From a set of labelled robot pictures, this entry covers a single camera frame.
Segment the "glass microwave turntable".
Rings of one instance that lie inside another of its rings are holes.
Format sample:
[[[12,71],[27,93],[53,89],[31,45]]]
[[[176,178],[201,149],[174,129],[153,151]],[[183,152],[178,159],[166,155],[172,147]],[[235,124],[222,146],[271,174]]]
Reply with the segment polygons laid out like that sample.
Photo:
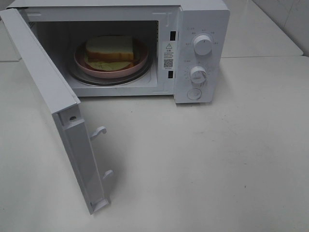
[[[147,58],[146,63],[133,74],[119,78],[98,78],[84,73],[74,61],[69,61],[66,64],[68,73],[76,80],[95,86],[115,86],[126,84],[145,75],[152,66],[153,59]]]

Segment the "white microwave oven body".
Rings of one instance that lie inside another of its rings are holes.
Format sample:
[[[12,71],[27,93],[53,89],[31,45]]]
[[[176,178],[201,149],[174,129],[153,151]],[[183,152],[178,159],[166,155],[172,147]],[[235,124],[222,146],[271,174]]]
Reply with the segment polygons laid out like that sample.
[[[210,102],[230,12],[221,0],[16,0],[17,9],[76,96],[171,95],[176,103]],[[212,51],[194,52],[197,35],[212,37]],[[142,77],[126,84],[95,86],[74,79],[66,64],[74,61],[76,47],[101,35],[130,35],[149,49],[152,66]],[[175,41],[174,68],[162,66],[162,42]],[[202,66],[207,79],[193,84],[190,70]],[[191,100],[187,92],[202,91]]]

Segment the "round door release button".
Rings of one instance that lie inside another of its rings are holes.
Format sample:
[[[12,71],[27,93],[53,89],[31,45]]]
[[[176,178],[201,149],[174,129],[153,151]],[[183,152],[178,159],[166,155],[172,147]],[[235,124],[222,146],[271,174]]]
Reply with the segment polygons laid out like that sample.
[[[191,100],[198,100],[201,98],[202,91],[198,88],[193,88],[187,92],[187,97]]]

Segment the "pink round plate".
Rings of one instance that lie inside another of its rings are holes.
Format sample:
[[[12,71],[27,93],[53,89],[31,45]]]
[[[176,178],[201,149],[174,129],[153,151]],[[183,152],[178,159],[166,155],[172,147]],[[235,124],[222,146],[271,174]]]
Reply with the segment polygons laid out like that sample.
[[[77,67],[84,73],[101,79],[117,79],[134,74],[146,65],[149,49],[145,43],[133,39],[133,53],[133,61],[88,61],[85,43],[82,43],[75,49],[73,57]]]

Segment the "white bread sandwich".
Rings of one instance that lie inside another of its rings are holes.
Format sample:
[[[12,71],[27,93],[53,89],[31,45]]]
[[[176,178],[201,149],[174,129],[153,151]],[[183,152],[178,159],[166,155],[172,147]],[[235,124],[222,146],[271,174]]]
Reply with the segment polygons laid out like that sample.
[[[133,38],[131,36],[98,36],[85,42],[88,61],[133,61]]]

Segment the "lower white timer knob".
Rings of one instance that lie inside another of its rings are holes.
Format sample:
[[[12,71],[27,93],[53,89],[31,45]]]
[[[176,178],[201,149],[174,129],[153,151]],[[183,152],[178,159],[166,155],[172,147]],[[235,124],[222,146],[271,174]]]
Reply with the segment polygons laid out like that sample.
[[[202,84],[206,79],[206,70],[202,66],[195,66],[190,70],[190,80],[193,84]]]

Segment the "upper white power knob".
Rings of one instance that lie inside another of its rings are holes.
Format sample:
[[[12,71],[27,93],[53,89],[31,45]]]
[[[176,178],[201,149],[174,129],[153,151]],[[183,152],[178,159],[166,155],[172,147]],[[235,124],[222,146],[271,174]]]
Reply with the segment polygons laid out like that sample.
[[[194,52],[204,56],[212,51],[212,37],[209,34],[197,35],[193,40]]]

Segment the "white warning label sticker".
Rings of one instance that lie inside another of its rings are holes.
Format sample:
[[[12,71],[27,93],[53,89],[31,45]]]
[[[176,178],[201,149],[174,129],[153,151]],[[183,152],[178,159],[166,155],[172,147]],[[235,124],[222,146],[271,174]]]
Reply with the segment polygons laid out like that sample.
[[[164,70],[174,68],[177,43],[175,41],[162,42],[162,66]]]

